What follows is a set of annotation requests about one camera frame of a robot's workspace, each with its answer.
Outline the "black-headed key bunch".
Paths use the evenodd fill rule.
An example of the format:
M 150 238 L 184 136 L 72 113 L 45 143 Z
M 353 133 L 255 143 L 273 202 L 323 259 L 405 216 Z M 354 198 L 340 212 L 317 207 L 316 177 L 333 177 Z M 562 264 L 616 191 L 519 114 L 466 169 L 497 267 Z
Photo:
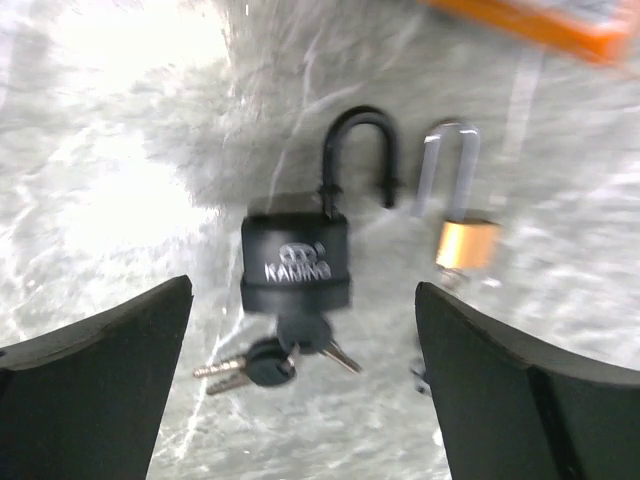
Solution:
M 442 272 L 437 281 L 421 281 L 415 292 L 419 356 L 409 367 L 414 388 L 431 396 L 438 378 L 463 382 L 480 359 L 473 343 L 489 339 L 495 319 L 458 296 L 459 274 Z

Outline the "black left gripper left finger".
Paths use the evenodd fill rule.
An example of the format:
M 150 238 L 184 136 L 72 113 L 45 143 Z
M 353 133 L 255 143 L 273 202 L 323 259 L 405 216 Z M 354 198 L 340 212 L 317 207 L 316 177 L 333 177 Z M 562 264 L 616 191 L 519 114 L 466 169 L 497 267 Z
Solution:
M 178 276 L 2 348 L 2 478 L 145 478 L 192 303 Z

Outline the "brass padlock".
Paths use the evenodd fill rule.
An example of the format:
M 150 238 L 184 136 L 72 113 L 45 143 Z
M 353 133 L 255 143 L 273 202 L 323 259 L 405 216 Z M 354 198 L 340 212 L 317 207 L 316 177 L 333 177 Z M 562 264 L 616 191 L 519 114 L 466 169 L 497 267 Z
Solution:
M 454 190 L 439 237 L 435 263 L 443 270 L 480 269 L 489 265 L 500 225 L 469 215 L 467 203 L 471 194 L 475 167 L 479 159 L 479 130 L 462 118 L 447 118 L 436 122 L 424 138 L 424 153 L 413 213 L 422 217 L 434 185 L 442 140 L 454 130 L 461 137 L 461 152 Z

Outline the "orange snack bag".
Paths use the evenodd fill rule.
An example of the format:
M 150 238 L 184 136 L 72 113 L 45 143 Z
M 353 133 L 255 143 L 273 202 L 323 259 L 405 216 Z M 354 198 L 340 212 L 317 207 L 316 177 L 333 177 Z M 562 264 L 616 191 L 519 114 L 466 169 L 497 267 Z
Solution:
M 637 1 L 452 0 L 426 4 L 600 66 L 620 67 L 639 34 Z

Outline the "black Kaijing padlock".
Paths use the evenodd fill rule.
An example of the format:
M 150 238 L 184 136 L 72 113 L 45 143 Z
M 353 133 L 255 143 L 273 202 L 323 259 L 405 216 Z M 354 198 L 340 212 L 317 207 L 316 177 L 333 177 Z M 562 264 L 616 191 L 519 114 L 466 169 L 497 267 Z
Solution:
M 396 206 L 400 143 L 392 117 L 373 106 L 351 108 L 336 118 L 324 140 L 319 209 L 244 218 L 240 290 L 246 312 L 296 317 L 351 305 L 349 223 L 336 202 L 342 192 L 338 171 L 343 140 L 359 125 L 381 132 L 381 205 Z

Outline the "black-headed keys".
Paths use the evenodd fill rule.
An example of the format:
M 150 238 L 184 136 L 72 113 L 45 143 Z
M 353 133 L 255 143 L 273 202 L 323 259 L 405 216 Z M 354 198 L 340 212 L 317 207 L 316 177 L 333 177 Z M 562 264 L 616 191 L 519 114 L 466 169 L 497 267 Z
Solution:
M 221 375 L 223 378 L 206 387 L 215 396 L 248 385 L 276 388 L 297 376 L 301 358 L 322 355 L 350 373 L 362 367 L 334 339 L 333 326 L 322 314 L 280 316 L 271 337 L 255 341 L 245 352 L 193 371 L 195 378 Z

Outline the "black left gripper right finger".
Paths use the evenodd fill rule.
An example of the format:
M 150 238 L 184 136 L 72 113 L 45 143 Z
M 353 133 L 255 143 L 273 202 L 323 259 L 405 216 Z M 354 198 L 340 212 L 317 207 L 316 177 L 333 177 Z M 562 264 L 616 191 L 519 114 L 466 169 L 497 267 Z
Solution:
M 495 319 L 466 381 L 438 378 L 455 479 L 636 479 L 639 373 Z

